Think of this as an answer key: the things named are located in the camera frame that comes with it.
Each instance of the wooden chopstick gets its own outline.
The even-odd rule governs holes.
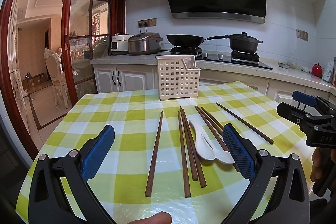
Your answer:
[[[163,111],[161,112],[159,127],[157,128],[156,139],[155,139],[152,161],[151,161],[151,167],[149,168],[147,185],[146,185],[146,190],[145,190],[145,196],[148,198],[152,196],[156,158],[158,155],[159,140],[160,140],[161,127],[162,127],[162,118],[163,118]]]
[[[189,127],[189,122],[188,122],[187,116],[185,115],[184,109],[182,109],[182,117],[185,120],[186,129],[187,129],[187,132],[188,132],[188,135],[189,135],[189,140],[190,140],[191,148],[193,150],[195,164],[196,164],[196,170],[197,170],[197,174],[198,174],[198,177],[199,177],[199,183],[201,185],[201,188],[204,188],[204,187],[207,186],[207,183],[205,181],[205,177],[204,177],[204,174],[203,174],[201,162],[200,162],[200,159],[199,159],[198,154],[196,152],[196,147],[195,147],[194,139],[193,139],[193,136],[191,135],[191,130],[190,130],[190,127]]]
[[[270,144],[274,144],[274,141],[266,136],[264,133],[262,133],[260,130],[256,129],[254,126],[250,125],[248,122],[243,120],[238,115],[234,114],[233,112],[229,111],[226,107],[222,106],[221,104],[216,103],[216,105],[220,106],[222,109],[224,109],[226,112],[231,114],[233,117],[241,121],[244,125],[246,125],[248,128],[252,129],[255,133],[257,133],[260,137],[262,137],[264,140],[268,141]]]
[[[202,107],[202,110],[206,113],[206,114],[208,114],[208,116],[216,123],[216,125],[218,125],[218,127],[223,131],[223,129],[224,129],[224,126],[219,122],[219,121],[217,121],[215,118],[214,118],[214,116],[212,116],[208,111],[206,111],[206,109],[204,108],[204,107]]]
[[[190,193],[190,184],[189,184],[187,158],[185,156],[185,147],[184,147],[184,140],[183,140],[181,114],[180,114],[180,112],[178,112],[177,114],[178,114],[178,128],[180,130],[180,143],[181,143],[181,158],[182,158],[184,197],[185,198],[189,198],[189,197],[191,197],[191,193]]]
[[[223,130],[222,129],[220,129],[219,128],[219,126],[218,125],[216,125],[216,123],[211,119],[211,117],[208,115],[208,113],[207,113],[207,111],[204,109],[204,108],[202,108],[201,110],[203,110],[203,115],[207,118],[207,120],[209,121],[209,123],[213,126],[213,128],[215,129],[215,130],[217,130],[217,132],[222,136],[222,134],[223,134]]]
[[[181,112],[182,123],[183,123],[183,128],[184,128],[185,142],[187,144],[187,149],[188,149],[189,163],[190,163],[190,169],[191,169],[191,177],[192,177],[193,181],[196,181],[196,180],[198,180],[197,170],[196,170],[196,165],[195,165],[195,160],[194,160],[194,155],[193,155],[193,149],[191,148],[189,134],[188,134],[188,131],[186,130],[186,125],[185,125],[185,120],[184,120],[184,117],[183,117],[182,107],[180,107],[180,112]]]
[[[203,114],[204,112],[202,111],[202,109],[200,109],[199,106],[195,106],[195,108],[198,111],[198,113],[201,115],[202,119],[204,120],[204,122],[206,123],[206,125],[208,126],[208,128],[210,129],[212,134],[215,136],[216,140],[219,142],[219,145],[223,148],[224,151],[229,151],[229,149],[227,148],[227,146],[225,145],[223,140],[218,136],[217,132],[213,129],[211,124],[208,122],[207,118]],[[233,166],[236,169],[236,171],[239,172],[239,168],[238,168],[237,164],[233,164]]]

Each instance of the spoon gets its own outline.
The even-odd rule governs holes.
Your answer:
[[[203,139],[206,141],[206,144],[210,146],[212,149],[215,157],[223,164],[234,164],[235,161],[232,158],[230,152],[224,151],[224,150],[218,150],[212,141],[210,140],[208,134],[205,132],[203,127],[201,127],[199,124],[197,124],[195,121],[189,121],[189,123],[193,126],[195,132],[196,132],[196,142],[197,142],[197,132],[199,132],[199,135],[202,135]]]
[[[216,155],[211,146],[207,143],[207,141],[203,137],[202,130],[204,129],[195,121],[189,121],[189,123],[194,128],[196,133],[195,148],[197,154],[204,160],[214,160],[216,158]]]

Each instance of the human hand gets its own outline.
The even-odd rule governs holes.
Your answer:
[[[311,169],[310,180],[312,182],[316,182],[317,180],[322,178],[323,175],[323,169],[321,167],[322,154],[319,147],[315,149],[313,156],[311,158],[313,160],[313,166]],[[333,162],[336,163],[336,149],[331,150],[330,158],[332,159]],[[331,183],[329,190],[331,190],[332,192],[336,190],[336,179],[334,179],[333,182]]]
[[[134,220],[128,224],[171,224],[171,216],[168,213],[159,212],[149,218]]]

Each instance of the utensil holder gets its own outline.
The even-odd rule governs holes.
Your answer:
[[[201,69],[194,55],[159,55],[156,64],[160,100],[198,96]]]

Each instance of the green and white tablecloth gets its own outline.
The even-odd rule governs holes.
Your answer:
[[[257,127],[274,140],[270,145],[256,133],[216,105],[226,108]],[[188,119],[199,122],[214,145],[220,146],[198,114],[195,105],[203,106],[223,125],[231,122],[242,137],[258,149],[273,156],[299,155],[308,188],[313,149],[305,144],[305,134],[297,125],[277,115],[277,103],[241,82],[200,86],[196,99],[160,101],[157,90],[139,90],[85,95],[64,117],[39,155],[50,158],[65,156],[110,124],[115,129],[115,141],[96,176],[88,183],[106,211],[118,223],[149,217],[164,211],[172,215],[173,223],[220,223],[245,191],[249,181],[232,165],[218,161],[203,161],[207,182],[201,188],[192,181],[189,169],[191,198],[184,198],[181,148],[177,112],[182,106]],[[152,158],[160,112],[163,110],[159,151],[155,169],[152,197],[144,196]],[[23,183],[16,205],[17,213],[28,221],[28,197],[36,160]],[[260,216],[270,198],[276,178],[272,178],[264,198],[255,213]],[[66,179],[62,183],[76,215],[83,218]]]

